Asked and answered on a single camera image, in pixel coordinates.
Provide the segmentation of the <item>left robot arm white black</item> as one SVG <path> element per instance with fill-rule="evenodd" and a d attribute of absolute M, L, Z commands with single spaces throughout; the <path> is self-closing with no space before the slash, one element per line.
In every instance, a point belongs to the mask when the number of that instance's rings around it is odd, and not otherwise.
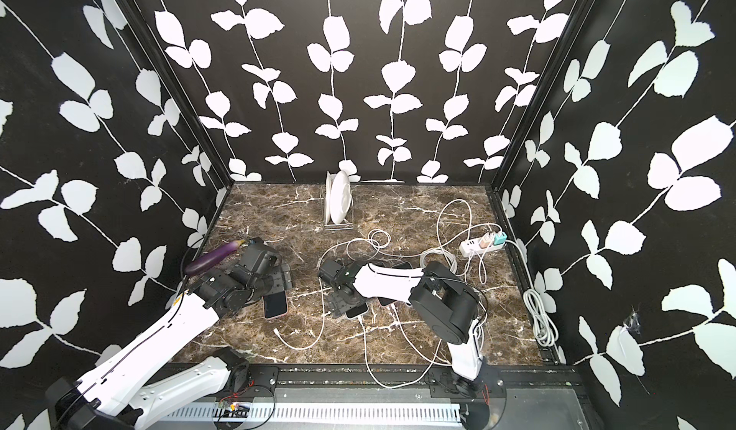
<path fill-rule="evenodd" d="M 221 348 L 161 380 L 154 376 L 189 342 L 258 301 L 285 301 L 291 267 L 261 238 L 235 240 L 181 265 L 170 309 L 118 353 L 76 380 L 46 392 L 54 429 L 147 429 L 207 395 L 239 395 L 254 385 L 250 364 Z"/>

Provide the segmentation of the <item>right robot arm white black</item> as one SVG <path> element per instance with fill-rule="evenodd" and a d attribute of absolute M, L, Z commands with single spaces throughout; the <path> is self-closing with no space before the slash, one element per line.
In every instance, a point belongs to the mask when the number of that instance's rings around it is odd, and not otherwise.
<path fill-rule="evenodd" d="M 427 326 L 448 344 L 452 371 L 476 380 L 482 358 L 475 341 L 482 305 L 473 288 L 445 265 L 431 261 L 423 268 L 389 268 L 355 261 L 326 260 L 318 276 L 331 288 L 333 315 L 354 319 L 367 312 L 370 299 L 411 305 Z"/>

